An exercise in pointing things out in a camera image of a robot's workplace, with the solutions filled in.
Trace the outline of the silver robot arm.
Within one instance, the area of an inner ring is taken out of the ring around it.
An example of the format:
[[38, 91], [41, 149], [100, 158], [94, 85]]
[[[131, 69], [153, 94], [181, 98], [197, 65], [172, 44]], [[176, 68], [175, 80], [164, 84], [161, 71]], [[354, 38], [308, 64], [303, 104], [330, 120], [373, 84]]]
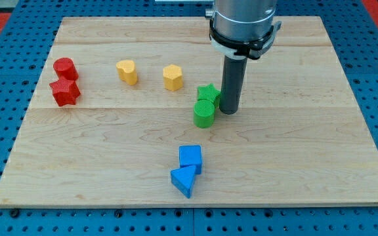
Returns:
[[234, 60], [258, 60], [276, 38], [277, 0], [214, 0], [205, 10], [209, 38], [216, 50]]

